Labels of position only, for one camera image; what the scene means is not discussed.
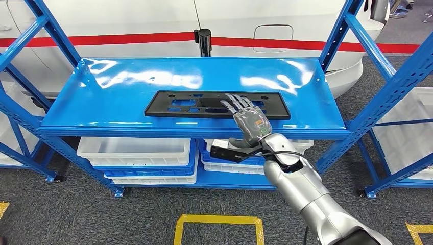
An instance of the white vehicle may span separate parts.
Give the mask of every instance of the white vehicle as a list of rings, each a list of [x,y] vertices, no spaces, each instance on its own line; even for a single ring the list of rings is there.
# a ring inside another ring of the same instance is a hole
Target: white vehicle
[[[68,36],[192,32],[214,37],[326,41],[345,0],[45,0]],[[388,20],[387,0],[365,0],[357,19],[373,39]],[[24,0],[0,0],[0,39],[15,38],[35,17]],[[48,37],[45,30],[36,37]],[[358,42],[349,30],[344,42]],[[81,45],[82,57],[198,56],[193,41]],[[319,50],[213,46],[212,56],[318,57]],[[334,97],[363,72],[362,52],[338,52],[326,74]],[[13,64],[46,96],[73,71],[57,47],[26,47]],[[0,79],[12,81],[4,72]]]

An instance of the robotic arm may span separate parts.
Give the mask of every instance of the robotic arm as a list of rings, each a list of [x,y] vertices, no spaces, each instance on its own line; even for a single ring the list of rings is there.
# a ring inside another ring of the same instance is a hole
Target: robotic arm
[[[231,138],[230,143],[239,148],[248,148],[251,152],[263,152],[261,156],[266,158],[266,178],[277,187],[293,210],[302,216],[322,245],[391,244],[383,235],[352,217],[331,197],[319,174],[296,152],[292,143],[282,134],[272,133],[271,124],[259,107],[246,97],[236,94],[226,96],[231,103],[221,103],[233,113],[244,133],[242,140]],[[254,156],[245,151],[229,151],[236,152],[229,160],[234,158],[237,162]],[[212,146],[211,155],[227,159],[227,149]]]

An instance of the white plastic bin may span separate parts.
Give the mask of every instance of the white plastic bin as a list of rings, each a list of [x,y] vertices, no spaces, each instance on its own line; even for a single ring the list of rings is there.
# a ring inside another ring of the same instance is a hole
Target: white plastic bin
[[[433,118],[433,88],[415,87],[379,123]],[[373,127],[392,174],[433,152],[433,123]],[[409,177],[433,180],[431,167]]]
[[[194,160],[194,174],[189,176],[127,176],[104,177],[111,179],[117,185],[182,185],[194,184],[197,180],[197,166],[199,152],[196,152]]]
[[[293,139],[290,141],[292,142],[296,150],[301,154],[304,154],[306,149],[314,145],[314,140]],[[205,142],[206,142],[206,150],[208,151],[206,154],[209,155],[210,147],[213,143],[213,139],[205,139]],[[203,159],[202,159],[202,163],[204,165],[204,170],[206,171],[264,175],[263,163],[242,164],[242,162],[240,163],[208,162],[208,161],[203,161]]]
[[[186,166],[191,139],[81,137],[77,155],[94,166]]]
[[[204,141],[206,142],[206,150],[208,152],[210,152],[210,147],[212,146],[213,140],[214,139],[204,139]],[[289,139],[289,141],[292,142],[293,146],[301,154],[304,154],[306,149],[314,145],[314,140],[308,140],[308,139]],[[236,147],[229,144],[229,148],[235,149]]]
[[[264,175],[263,166],[236,163],[204,162],[204,170],[238,174]]]
[[[2,82],[2,85],[5,89],[6,94],[28,112],[30,112],[32,115],[45,116],[44,109],[36,106],[33,103],[32,98],[23,94],[20,88],[15,83]],[[39,139],[23,127],[19,126],[19,128],[21,129],[22,135],[27,144],[27,148],[31,153],[35,149],[35,146],[39,142]],[[3,113],[0,113],[0,141],[8,147],[12,148],[13,150],[22,153],[21,148],[18,144],[18,140],[16,139],[15,133],[13,132],[10,125],[9,119]],[[5,154],[0,153],[0,165],[21,166],[22,164]]]

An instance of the yellow tape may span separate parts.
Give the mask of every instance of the yellow tape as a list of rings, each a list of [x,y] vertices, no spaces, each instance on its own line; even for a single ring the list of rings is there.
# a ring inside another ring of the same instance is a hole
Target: yellow tape
[[[423,245],[419,233],[433,233],[433,225],[413,225],[406,222],[415,245]]]
[[[9,203],[2,203],[0,202],[0,218],[2,218],[3,214],[6,212],[6,209],[8,209]]]
[[[199,214],[183,214],[180,216],[176,222],[175,239],[173,245],[180,245],[182,243],[183,223],[185,222],[255,225],[257,245],[264,245],[263,223],[261,219],[257,217]]]

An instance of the robot finger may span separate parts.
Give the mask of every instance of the robot finger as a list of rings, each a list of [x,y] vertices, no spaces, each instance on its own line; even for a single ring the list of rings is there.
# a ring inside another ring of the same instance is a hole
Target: robot finger
[[[244,101],[244,99],[241,97],[241,96],[239,96],[239,95],[237,95],[237,94],[233,94],[233,96],[240,102],[240,104],[243,106],[243,107],[248,107],[248,104],[247,104],[247,102],[246,101]]]
[[[229,93],[225,93],[225,95],[226,95],[227,97],[229,97],[229,99],[233,102],[234,106],[235,106],[238,110],[242,109],[242,105],[240,105],[239,101],[238,101],[235,97],[233,97],[233,96],[232,96],[231,94],[229,94]]]
[[[248,106],[254,107],[254,104],[251,102],[251,100],[249,98],[242,97],[242,100],[244,100],[248,104]]]
[[[236,109],[234,107],[231,106],[231,104],[225,100],[220,101],[221,104],[223,104],[225,107],[227,107],[227,109],[232,113],[235,114],[237,113]]]

